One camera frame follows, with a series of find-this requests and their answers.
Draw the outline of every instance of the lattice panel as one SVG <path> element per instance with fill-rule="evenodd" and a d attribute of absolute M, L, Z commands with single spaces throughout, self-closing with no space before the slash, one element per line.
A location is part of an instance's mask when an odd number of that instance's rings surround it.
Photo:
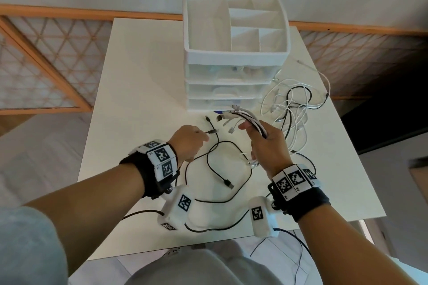
<path fill-rule="evenodd" d="M 94 105 L 112 23 L 62 18 L 10 18 L 13 24 Z"/>
<path fill-rule="evenodd" d="M 0 109 L 75 106 L 0 34 Z"/>
<path fill-rule="evenodd" d="M 332 85 L 332 96 L 371 96 L 395 65 L 420 52 L 423 38 L 301 31 L 316 68 Z"/>

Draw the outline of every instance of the grey sleeve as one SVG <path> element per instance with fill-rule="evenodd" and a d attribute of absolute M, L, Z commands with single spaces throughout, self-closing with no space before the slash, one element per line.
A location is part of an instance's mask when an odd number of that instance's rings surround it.
<path fill-rule="evenodd" d="M 30 207 L 0 209 L 0 284 L 66 285 L 66 253 L 51 220 Z"/>

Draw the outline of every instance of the grey shirt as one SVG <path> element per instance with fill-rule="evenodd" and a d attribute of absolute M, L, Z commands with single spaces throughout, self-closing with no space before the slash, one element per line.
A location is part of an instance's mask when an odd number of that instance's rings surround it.
<path fill-rule="evenodd" d="M 53 223 L 29 208 L 0 210 L 0 284 L 66 285 L 67 260 Z M 163 256 L 127 285 L 281 284 L 265 266 L 245 257 L 222 258 L 200 249 Z"/>

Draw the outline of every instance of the white plastic organizer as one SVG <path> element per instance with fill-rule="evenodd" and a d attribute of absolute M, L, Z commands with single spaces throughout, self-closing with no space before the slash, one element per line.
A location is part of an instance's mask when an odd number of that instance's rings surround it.
<path fill-rule="evenodd" d="M 184 0 L 188 110 L 253 108 L 290 53 L 279 0 Z"/>

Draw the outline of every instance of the hand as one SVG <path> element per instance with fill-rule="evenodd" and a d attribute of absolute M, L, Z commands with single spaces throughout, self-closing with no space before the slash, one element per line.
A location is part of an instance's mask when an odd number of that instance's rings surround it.
<path fill-rule="evenodd" d="M 192 162 L 208 135 L 197 126 L 183 125 L 169 139 L 168 143 L 177 153 L 177 162 L 180 167 L 184 161 Z"/>
<path fill-rule="evenodd" d="M 275 128 L 264 121 L 260 121 L 267 132 L 267 139 L 248 122 L 245 121 L 238 127 L 246 130 L 251 139 L 251 158 L 257 160 L 266 170 L 269 179 L 272 179 L 282 169 L 290 167 L 293 162 L 287 149 L 284 134 L 279 128 Z"/>

